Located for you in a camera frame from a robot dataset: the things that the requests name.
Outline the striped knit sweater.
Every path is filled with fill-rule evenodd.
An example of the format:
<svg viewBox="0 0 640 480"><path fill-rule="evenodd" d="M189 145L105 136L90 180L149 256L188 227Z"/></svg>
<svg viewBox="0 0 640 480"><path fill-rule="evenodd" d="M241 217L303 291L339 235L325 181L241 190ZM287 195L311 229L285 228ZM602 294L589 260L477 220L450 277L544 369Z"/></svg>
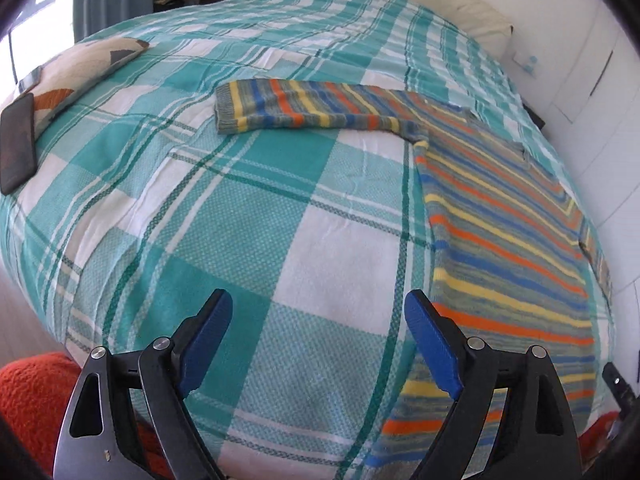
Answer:
<svg viewBox="0 0 640 480"><path fill-rule="evenodd" d="M591 223L573 197L517 143L498 138L464 108L361 84L245 79L216 92L222 134L267 129L387 131L412 147L431 229L431 286L423 292L465 336L523 353L544 347L576 432L596 393L589 313L610 274ZM500 424L497 389L466 474L478 478ZM384 422L368 471L413 475L452 401L418 347Z"/></svg>

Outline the dark nightstand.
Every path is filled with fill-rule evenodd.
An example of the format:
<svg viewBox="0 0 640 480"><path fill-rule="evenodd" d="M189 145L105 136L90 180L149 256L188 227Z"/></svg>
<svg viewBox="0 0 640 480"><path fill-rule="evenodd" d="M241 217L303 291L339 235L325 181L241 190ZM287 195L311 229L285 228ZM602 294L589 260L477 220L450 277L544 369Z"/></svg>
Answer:
<svg viewBox="0 0 640 480"><path fill-rule="evenodd" d="M546 125L546 122L526 103L523 103L524 110L528 114L529 118L536 125L539 130L542 130Z"/></svg>

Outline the teal plaid bedspread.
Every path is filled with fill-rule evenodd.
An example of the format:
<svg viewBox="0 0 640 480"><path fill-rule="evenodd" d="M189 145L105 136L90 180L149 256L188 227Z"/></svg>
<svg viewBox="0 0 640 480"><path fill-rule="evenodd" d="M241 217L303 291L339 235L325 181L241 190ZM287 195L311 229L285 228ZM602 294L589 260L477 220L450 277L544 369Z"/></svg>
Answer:
<svg viewBox="0 0 640 480"><path fill-rule="evenodd" d="M81 44L113 37L150 46L35 139L37 172L1 200L1 260L77 359L143 347L226 290L232 321L186 405L233 478L386 479L368 457L413 364L404 302L430 288L432 252L407 141L222 134L223 84L361 84L464 108L562 184L599 244L506 72L419 3L224 0ZM602 410L610 301L611 280L589 313L597 387L581 430Z"/></svg>

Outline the black smartphone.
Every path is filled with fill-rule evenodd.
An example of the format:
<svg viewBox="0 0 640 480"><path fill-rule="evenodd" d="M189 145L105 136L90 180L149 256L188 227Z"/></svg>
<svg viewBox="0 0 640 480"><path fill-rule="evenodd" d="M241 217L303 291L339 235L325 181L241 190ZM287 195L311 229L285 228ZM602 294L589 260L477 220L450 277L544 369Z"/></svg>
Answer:
<svg viewBox="0 0 640 480"><path fill-rule="evenodd" d="M1 114L1 193L9 195L35 175L35 98L25 93Z"/></svg>

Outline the orange fuzzy garment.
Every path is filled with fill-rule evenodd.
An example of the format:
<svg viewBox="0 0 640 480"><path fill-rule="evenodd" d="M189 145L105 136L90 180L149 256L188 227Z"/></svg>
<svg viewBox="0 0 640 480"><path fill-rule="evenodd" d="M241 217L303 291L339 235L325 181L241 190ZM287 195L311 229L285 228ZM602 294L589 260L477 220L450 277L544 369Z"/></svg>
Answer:
<svg viewBox="0 0 640 480"><path fill-rule="evenodd" d="M138 430L132 374L107 353L82 370L64 353L1 370L3 479L170 479L151 429Z"/></svg>

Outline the white wardrobe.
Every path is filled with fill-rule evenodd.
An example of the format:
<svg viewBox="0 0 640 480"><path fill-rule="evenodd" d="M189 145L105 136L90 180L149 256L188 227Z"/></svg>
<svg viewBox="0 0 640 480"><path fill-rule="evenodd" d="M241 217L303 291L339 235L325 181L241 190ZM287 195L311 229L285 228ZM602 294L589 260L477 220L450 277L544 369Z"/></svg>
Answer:
<svg viewBox="0 0 640 480"><path fill-rule="evenodd" d="M596 225L621 292L639 278L639 55L602 0L516 0L508 56ZM513 61L536 55L536 75Z"/></svg>

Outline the patterned cream pillow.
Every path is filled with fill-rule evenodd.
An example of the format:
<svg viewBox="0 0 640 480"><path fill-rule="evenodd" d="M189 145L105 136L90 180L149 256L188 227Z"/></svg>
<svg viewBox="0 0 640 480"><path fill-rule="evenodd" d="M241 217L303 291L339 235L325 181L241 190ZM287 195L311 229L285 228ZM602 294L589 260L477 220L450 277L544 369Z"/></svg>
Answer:
<svg viewBox="0 0 640 480"><path fill-rule="evenodd" d="M41 69L34 96L35 139L54 118L96 84L149 49L149 44L130 37L113 37L75 44Z"/></svg>

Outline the wall switch plate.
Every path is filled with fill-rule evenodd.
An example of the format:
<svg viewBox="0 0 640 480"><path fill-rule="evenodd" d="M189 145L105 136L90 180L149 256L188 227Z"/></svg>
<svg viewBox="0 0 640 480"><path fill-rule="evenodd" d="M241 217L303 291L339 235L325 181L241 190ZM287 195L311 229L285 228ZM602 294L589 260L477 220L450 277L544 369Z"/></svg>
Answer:
<svg viewBox="0 0 640 480"><path fill-rule="evenodd" d="M521 51L515 51L512 55L512 61L529 76L536 75L538 58L536 55L527 54Z"/></svg>

